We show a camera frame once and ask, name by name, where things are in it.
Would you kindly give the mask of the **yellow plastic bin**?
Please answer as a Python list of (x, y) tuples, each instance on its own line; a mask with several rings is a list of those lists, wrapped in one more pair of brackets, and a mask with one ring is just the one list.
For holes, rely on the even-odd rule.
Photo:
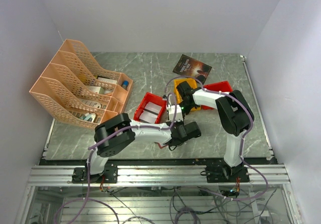
[[(197, 86), (197, 83), (192, 78), (182, 78), (174, 80), (174, 94), (176, 95), (178, 104), (182, 100), (190, 99), (193, 100), (193, 93), (196, 90), (200, 90), (201, 88)], [(201, 106), (198, 105), (197, 109), (192, 109), (191, 111), (200, 110)]]

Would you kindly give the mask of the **white credit card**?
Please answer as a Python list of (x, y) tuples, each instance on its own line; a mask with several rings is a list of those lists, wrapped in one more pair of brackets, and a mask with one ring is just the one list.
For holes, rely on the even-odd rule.
[(161, 112), (161, 106), (152, 102), (148, 102), (139, 116), (139, 120), (144, 123), (156, 124), (157, 118)]

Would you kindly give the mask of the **red plastic bin with cards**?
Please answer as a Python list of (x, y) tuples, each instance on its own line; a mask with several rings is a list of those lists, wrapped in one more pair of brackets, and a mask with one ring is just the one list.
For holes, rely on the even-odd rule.
[(166, 101), (158, 95), (147, 92), (136, 109), (133, 119), (138, 122), (159, 124), (166, 109)]

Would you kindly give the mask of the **red leather card holder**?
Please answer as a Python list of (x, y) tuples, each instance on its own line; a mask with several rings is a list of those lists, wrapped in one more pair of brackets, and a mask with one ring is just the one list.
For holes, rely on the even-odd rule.
[(160, 149), (166, 148), (168, 145), (167, 144), (160, 144), (156, 143)]

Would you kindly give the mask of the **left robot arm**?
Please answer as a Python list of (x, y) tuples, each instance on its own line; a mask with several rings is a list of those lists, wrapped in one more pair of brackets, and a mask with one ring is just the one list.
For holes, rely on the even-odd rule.
[(130, 119), (128, 114), (119, 114), (95, 128), (95, 144), (88, 148), (92, 153), (88, 157), (84, 176), (90, 182), (99, 181), (107, 160), (131, 143), (143, 141), (155, 143), (160, 148), (177, 147), (200, 136), (201, 130), (196, 122), (147, 124)]

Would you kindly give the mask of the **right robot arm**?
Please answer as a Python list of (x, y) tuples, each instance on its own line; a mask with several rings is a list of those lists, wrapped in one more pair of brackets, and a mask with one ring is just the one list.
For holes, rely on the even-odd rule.
[(218, 111), (221, 125), (227, 133), (226, 151), (223, 157), (225, 166), (221, 176), (230, 182), (238, 177), (243, 168), (243, 146), (246, 135), (252, 130), (254, 114), (243, 94), (234, 90), (221, 92), (204, 87), (192, 88), (186, 81), (176, 87), (182, 98), (180, 106), (184, 114), (200, 105)]

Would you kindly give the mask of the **dark booklet three days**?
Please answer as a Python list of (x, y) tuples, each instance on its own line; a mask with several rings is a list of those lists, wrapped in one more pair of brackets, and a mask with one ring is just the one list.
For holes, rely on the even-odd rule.
[(173, 69), (173, 73), (195, 78), (204, 84), (211, 70), (212, 66), (182, 54)]

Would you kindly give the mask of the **blue capped bottle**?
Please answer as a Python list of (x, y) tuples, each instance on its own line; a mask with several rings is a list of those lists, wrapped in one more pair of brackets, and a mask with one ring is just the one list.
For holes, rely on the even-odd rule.
[(127, 80), (125, 80), (125, 81), (122, 83), (122, 87), (123, 87), (124, 89), (127, 89), (128, 85), (129, 85), (129, 82), (128, 82)]

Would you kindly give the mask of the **peach plastic desk organizer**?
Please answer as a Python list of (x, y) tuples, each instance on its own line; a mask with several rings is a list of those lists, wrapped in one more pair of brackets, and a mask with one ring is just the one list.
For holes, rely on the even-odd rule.
[[(127, 80), (127, 89), (122, 83)], [(94, 129), (124, 112), (133, 80), (101, 67), (80, 41), (67, 39), (30, 89), (57, 121)]]

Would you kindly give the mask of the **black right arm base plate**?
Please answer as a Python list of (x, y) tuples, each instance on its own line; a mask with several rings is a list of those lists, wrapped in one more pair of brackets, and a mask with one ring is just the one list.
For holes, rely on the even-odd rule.
[(205, 170), (200, 173), (205, 176), (208, 183), (236, 183), (249, 182), (248, 170), (244, 164), (236, 167), (230, 167), (223, 159), (214, 158), (206, 163)]

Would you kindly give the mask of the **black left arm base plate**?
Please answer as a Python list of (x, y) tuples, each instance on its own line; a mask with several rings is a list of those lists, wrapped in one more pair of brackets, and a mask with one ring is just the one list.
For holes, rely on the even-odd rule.
[[(118, 178), (118, 168), (114, 165), (107, 164), (102, 173), (90, 175), (90, 183), (116, 183)], [(72, 183), (88, 183), (87, 167), (75, 168), (72, 174)]]

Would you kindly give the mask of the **aluminium mounting rail frame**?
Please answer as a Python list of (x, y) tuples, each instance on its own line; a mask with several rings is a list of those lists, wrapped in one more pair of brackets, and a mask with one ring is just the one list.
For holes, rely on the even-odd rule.
[[(205, 186), (205, 185), (235, 185), (237, 177), (242, 185), (282, 185), (285, 189), (287, 203), (292, 223), (302, 223), (301, 213), (296, 203), (290, 178), (283, 164), (263, 164), (248, 167), (226, 178), (217, 176), (221, 169), (220, 159), (211, 159), (208, 164), (192, 161), (187, 165), (185, 159), (181, 163), (161, 165), (160, 160), (111, 160), (107, 168), (114, 168), (113, 179), (107, 183), (110, 187), (138, 187), (138, 186)], [(84, 161), (49, 161), (42, 159), (39, 165), (32, 167), (26, 191), (15, 223), (26, 223), (32, 199), (37, 186), (70, 187), (85, 185), (84, 181), (72, 182), (76, 168), (84, 169)]]

